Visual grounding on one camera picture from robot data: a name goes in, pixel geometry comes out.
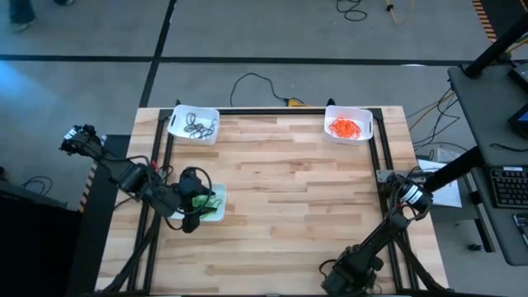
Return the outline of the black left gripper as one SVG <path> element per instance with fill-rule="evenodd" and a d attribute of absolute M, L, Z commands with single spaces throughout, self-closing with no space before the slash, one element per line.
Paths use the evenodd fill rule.
<path fill-rule="evenodd" d="M 206 186 L 202 184 L 196 172 L 205 176 Z M 175 212 L 185 215 L 181 221 L 181 230 L 184 233 L 193 233 L 200 226 L 200 213 L 193 205 L 193 198 L 215 195 L 210 175 L 200 167 L 186 167 L 180 174 L 178 186 L 165 186 L 164 190 L 168 203 L 168 211 L 164 217 L 171 217 Z"/>

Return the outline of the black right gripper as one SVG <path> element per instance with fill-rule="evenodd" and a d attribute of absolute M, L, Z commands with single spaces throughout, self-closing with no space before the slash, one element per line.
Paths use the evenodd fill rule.
<path fill-rule="evenodd" d="M 382 268 L 382 260 L 375 257 L 372 264 L 366 271 L 357 272 L 337 259 L 326 260 L 321 264 L 321 287 L 328 296 L 367 296 L 376 286 L 376 272 Z"/>

